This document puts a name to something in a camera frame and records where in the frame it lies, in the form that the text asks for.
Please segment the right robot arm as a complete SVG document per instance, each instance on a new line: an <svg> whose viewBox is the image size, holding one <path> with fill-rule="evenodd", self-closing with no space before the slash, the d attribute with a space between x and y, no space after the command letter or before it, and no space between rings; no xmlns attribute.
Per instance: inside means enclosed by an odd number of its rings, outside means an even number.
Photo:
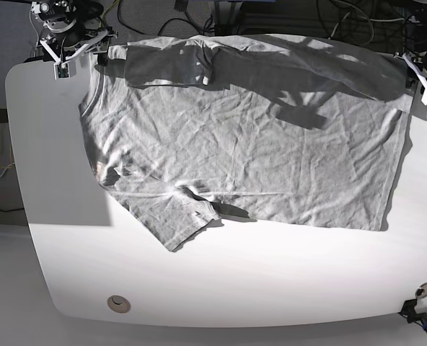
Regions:
<svg viewBox="0 0 427 346"><path fill-rule="evenodd" d="M65 64L91 53L106 66L110 41L117 32L105 20L105 8L96 1L33 1L30 17L45 36L38 38L40 59Z"/></svg>

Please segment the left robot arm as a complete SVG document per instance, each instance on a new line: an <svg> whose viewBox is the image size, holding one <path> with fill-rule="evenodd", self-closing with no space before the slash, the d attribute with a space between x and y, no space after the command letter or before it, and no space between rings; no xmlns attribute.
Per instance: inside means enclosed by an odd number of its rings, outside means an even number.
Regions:
<svg viewBox="0 0 427 346"><path fill-rule="evenodd" d="M405 39L410 47L404 57L427 91L427 1L396 1L395 5L407 13L405 24L412 30Z"/></svg>

